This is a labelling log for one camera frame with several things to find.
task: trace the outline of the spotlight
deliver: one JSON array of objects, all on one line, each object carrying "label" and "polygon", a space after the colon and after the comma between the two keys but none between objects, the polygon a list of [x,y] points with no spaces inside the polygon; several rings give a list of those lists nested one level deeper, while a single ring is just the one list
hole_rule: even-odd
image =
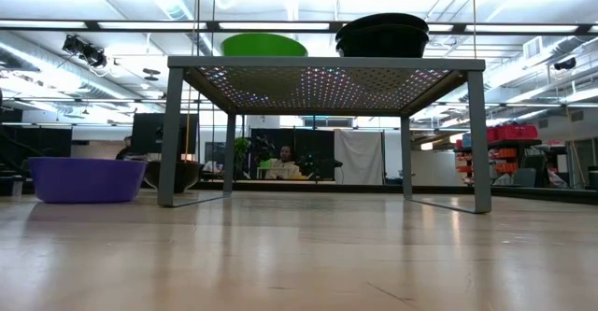
[{"label": "spotlight", "polygon": [[71,56],[78,55],[81,60],[84,60],[91,67],[102,68],[107,65],[104,49],[97,49],[92,44],[86,44],[76,35],[66,36],[63,50]]},{"label": "spotlight", "polygon": [[94,68],[102,68],[107,64],[107,58],[106,55],[104,55],[104,49],[96,49],[90,44],[87,44],[83,47],[79,58],[85,60],[87,64]]},{"label": "spotlight", "polygon": [[556,69],[556,70],[562,70],[562,69],[569,70],[569,69],[575,68],[576,65],[577,65],[577,60],[574,57],[574,58],[562,61],[560,63],[554,64],[554,69]]},{"label": "spotlight", "polygon": [[85,43],[79,40],[76,35],[67,35],[63,44],[63,51],[70,55],[78,55],[83,51]]}]

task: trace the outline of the green bowl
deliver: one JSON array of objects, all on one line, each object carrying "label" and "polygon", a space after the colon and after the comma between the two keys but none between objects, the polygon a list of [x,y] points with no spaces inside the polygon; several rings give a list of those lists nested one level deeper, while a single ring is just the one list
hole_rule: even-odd
[{"label": "green bowl", "polygon": [[299,42],[282,35],[233,35],[221,44],[224,56],[307,56]]}]

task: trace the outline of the black bowl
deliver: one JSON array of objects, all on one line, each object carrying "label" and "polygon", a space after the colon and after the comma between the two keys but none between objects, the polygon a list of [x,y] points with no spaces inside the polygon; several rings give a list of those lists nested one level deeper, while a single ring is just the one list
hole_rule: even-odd
[{"label": "black bowl", "polygon": [[[146,182],[152,188],[158,190],[160,185],[160,162],[149,162],[146,171]],[[175,193],[183,193],[189,187],[195,185],[199,180],[200,163],[196,162],[177,162],[175,169]]]},{"label": "black bowl", "polygon": [[343,26],[336,33],[335,40],[336,42],[339,42],[345,35],[348,35],[355,31],[359,31],[372,26],[387,24],[406,25],[415,27],[422,30],[426,34],[430,32],[430,27],[428,27],[428,23],[419,17],[412,16],[406,13],[378,13],[375,15],[359,18]]},{"label": "black bowl", "polygon": [[342,57],[421,58],[430,37],[405,25],[367,27],[345,35],[336,44]]}]

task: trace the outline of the wooden floor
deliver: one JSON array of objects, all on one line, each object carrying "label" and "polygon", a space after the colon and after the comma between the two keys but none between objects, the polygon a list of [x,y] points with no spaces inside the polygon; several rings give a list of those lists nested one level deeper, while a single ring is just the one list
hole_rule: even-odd
[{"label": "wooden floor", "polygon": [[473,216],[386,194],[238,192],[176,209],[142,196],[0,203],[0,310],[598,305],[595,206],[497,198]]}]

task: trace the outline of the stacked black bowls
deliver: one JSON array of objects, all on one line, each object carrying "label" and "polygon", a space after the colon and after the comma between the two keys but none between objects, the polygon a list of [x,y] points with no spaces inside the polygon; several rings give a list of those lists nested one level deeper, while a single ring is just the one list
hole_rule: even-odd
[{"label": "stacked black bowls", "polygon": [[379,13],[352,21],[336,33],[342,57],[421,58],[428,24],[405,13]]}]

